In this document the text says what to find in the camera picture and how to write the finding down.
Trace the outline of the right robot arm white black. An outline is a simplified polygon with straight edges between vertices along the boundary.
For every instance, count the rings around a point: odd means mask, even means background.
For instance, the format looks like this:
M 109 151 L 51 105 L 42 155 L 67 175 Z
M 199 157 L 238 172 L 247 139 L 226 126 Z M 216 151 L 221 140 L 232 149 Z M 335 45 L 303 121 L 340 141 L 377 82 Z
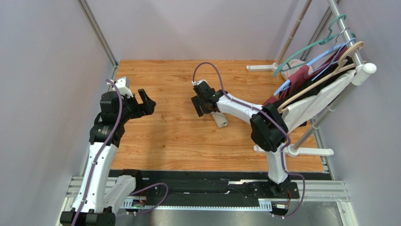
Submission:
M 196 96 L 191 98 L 199 117 L 212 114 L 219 127 L 225 127 L 230 114 L 251 126 L 254 150 L 265 153 L 268 161 L 268 191 L 274 195 L 286 193 L 290 183 L 286 172 L 283 147 L 289 137 L 288 127 L 272 104 L 256 105 L 214 90 L 205 80 L 192 82 Z

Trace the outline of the beige linen napkin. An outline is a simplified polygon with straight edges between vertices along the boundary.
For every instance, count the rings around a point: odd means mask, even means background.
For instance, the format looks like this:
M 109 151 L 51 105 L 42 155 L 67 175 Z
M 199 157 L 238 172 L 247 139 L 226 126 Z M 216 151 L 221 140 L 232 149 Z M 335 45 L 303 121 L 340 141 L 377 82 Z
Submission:
M 216 125 L 219 129 L 226 127 L 229 124 L 228 119 L 221 112 L 212 112 L 211 113 L 213 119 L 216 122 Z

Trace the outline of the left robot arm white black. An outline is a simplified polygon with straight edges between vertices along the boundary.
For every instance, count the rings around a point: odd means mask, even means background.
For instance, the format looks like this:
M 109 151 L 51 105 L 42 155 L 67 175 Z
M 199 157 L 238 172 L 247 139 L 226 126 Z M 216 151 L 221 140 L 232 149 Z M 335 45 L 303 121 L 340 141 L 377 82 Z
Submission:
M 125 169 L 112 188 L 105 190 L 111 164 L 125 133 L 125 123 L 153 114 L 156 107 L 144 89 L 138 93 L 141 103 L 126 91 L 101 95 L 100 112 L 89 132 L 89 154 L 82 184 L 71 209 L 61 213 L 61 225 L 113 226 L 127 196 L 142 186 L 141 171 Z

